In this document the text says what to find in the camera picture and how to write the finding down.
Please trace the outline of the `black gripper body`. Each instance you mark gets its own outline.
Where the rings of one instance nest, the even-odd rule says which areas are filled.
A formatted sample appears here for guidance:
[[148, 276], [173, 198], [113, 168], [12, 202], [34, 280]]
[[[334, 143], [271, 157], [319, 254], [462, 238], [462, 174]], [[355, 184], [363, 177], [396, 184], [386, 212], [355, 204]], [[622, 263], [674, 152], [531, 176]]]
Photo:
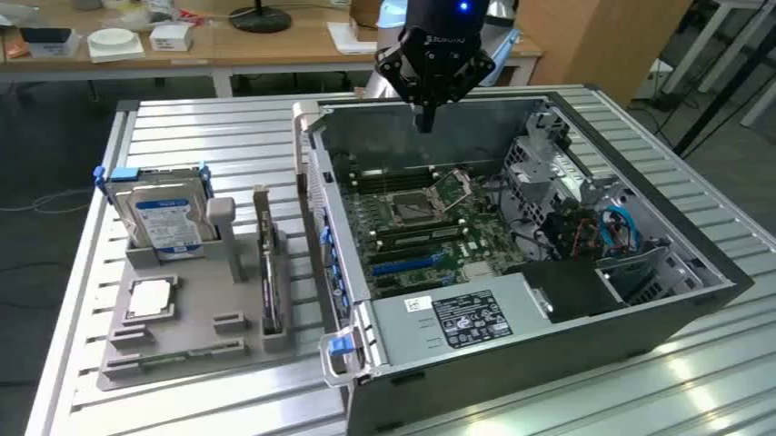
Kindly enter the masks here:
[[430, 52], [455, 52], [465, 57], [481, 47], [486, 1], [410, 1], [399, 46], [418, 79], [426, 105], [426, 61]]

